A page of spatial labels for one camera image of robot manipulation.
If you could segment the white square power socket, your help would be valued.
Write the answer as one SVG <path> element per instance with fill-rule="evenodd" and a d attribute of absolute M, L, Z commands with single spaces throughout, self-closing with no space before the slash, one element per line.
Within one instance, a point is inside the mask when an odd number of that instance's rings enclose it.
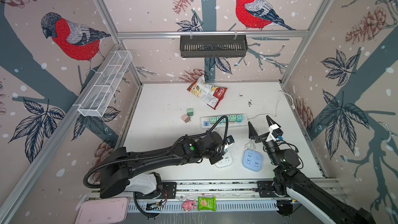
<path fill-rule="evenodd" d="M 215 163 L 215 166 L 217 168 L 225 168 L 230 166 L 233 163 L 233 158 L 232 158 L 232 154 L 226 150 L 222 156 L 222 159 L 220 161 L 218 161 L 217 163 Z"/>

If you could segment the white multicolour power strip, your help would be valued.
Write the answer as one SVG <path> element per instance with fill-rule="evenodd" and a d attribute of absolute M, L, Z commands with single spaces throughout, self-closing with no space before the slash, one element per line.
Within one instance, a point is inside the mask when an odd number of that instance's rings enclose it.
<path fill-rule="evenodd" d="M 229 128 L 246 126 L 248 124 L 248 118 L 246 114 L 227 115 Z M 203 129 L 210 129 L 215 126 L 221 116 L 208 116 L 201 117 L 201 126 Z M 216 125 L 217 128 L 224 128 L 226 126 L 226 119 L 222 118 Z"/>

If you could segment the light green plug adapter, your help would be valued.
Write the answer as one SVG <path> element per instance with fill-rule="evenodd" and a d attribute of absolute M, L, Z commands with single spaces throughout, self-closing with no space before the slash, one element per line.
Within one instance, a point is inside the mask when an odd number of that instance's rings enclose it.
<path fill-rule="evenodd" d="M 229 116 L 229 121 L 230 122 L 237 122 L 237 116 L 236 115 L 230 115 Z"/>

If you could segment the green plug adapter front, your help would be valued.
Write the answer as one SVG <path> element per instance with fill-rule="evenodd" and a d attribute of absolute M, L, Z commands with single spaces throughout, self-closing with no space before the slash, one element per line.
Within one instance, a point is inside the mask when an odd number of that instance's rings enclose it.
<path fill-rule="evenodd" d="M 217 117 L 210 117 L 210 119 L 209 119 L 210 124 L 214 124 L 216 122 L 217 122 Z"/>

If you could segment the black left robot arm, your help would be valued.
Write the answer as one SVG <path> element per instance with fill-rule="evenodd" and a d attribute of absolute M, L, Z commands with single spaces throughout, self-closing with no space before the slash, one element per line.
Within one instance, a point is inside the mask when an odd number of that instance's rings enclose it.
<path fill-rule="evenodd" d="M 83 185 L 100 189 L 102 199 L 119 195 L 127 187 L 143 195 L 161 192 L 161 177 L 155 169 L 197 164 L 204 159 L 214 165 L 223 159 L 224 151 L 234 142 L 227 127 L 223 136 L 211 127 L 201 134 L 182 136 L 172 146 L 162 149 L 128 152 L 125 147 L 120 147 L 87 172 Z"/>

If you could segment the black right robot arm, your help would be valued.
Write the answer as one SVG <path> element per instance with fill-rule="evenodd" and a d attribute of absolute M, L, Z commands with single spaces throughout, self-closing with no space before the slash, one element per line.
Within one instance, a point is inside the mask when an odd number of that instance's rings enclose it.
<path fill-rule="evenodd" d="M 273 169 L 273 192 L 281 197 L 286 195 L 297 200 L 311 213 L 325 224 L 374 224 L 375 220 L 370 212 L 359 210 L 345 204 L 313 183 L 299 169 L 301 159 L 296 150 L 280 149 L 279 142 L 283 141 L 283 131 L 269 116 L 268 133 L 259 135 L 251 122 L 248 123 L 249 138 L 262 143 Z"/>

